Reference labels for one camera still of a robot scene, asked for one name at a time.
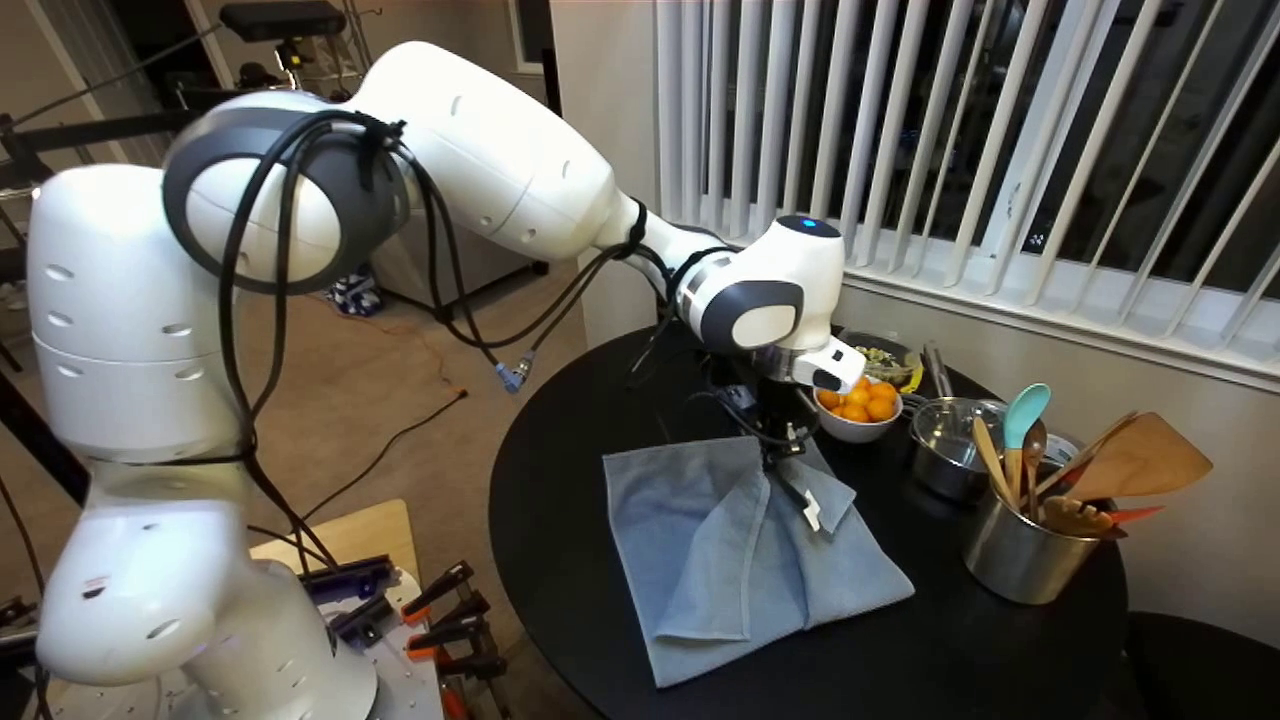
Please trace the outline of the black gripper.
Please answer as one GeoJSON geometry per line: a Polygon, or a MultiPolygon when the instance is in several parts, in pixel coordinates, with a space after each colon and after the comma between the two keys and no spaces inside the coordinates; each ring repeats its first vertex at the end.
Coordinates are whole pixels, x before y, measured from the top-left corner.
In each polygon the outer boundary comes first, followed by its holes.
{"type": "MultiPolygon", "coordinates": [[[[761,439],[763,470],[770,480],[807,449],[812,437],[812,403],[797,384],[761,378],[746,403],[746,428],[761,439]]],[[[822,533],[820,503],[807,489],[792,489],[792,503],[812,537],[822,533]]]]}

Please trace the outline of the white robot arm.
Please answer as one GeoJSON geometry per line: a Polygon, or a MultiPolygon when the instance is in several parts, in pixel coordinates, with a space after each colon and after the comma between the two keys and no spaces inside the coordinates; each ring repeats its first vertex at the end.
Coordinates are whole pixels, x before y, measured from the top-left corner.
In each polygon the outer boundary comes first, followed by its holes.
{"type": "Polygon", "coordinates": [[[375,720],[385,666],[297,571],[247,550],[269,489],[257,414],[282,371],[247,293],[317,293],[407,219],[526,259],[627,259],[690,335],[785,388],[852,388],[833,332],[841,233],[778,219],[733,248],[653,216],[556,112],[427,39],[386,49],[347,101],[247,91],[154,164],[79,164],[33,196],[29,322],[87,494],[38,600],[37,661],[87,688],[166,671],[207,720],[375,720]]]}

